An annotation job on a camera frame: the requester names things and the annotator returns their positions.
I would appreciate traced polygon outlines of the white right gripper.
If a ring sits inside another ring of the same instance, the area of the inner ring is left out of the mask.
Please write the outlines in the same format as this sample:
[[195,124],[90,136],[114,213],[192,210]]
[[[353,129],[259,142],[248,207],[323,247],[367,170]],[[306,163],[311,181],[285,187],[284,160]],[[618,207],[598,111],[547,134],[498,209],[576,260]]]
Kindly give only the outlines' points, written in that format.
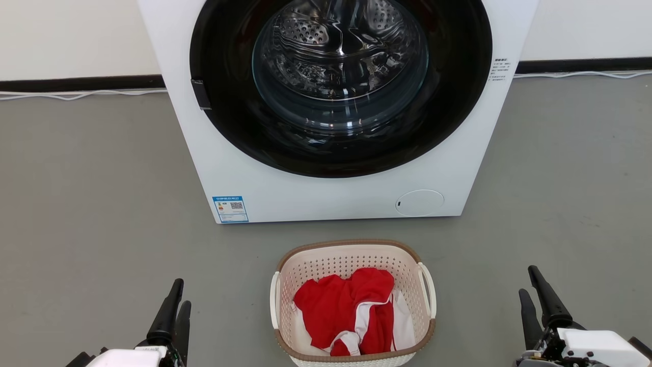
[[516,366],[650,366],[650,348],[635,337],[626,340],[613,331],[568,328],[573,317],[540,269],[529,266],[528,274],[540,302],[542,326],[559,329],[540,340],[544,331],[535,304],[527,290],[519,290],[527,350],[515,360]]

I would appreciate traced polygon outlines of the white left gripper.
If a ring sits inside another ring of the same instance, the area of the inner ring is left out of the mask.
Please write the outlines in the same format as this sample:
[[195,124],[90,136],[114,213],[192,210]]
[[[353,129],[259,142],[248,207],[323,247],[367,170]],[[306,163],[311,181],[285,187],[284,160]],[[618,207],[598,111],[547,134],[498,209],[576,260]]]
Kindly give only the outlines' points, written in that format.
[[[109,349],[93,358],[87,366],[187,366],[189,319],[192,303],[183,301],[184,280],[177,278],[147,332],[147,342],[154,346],[135,349]],[[172,344],[173,353],[165,345]]]

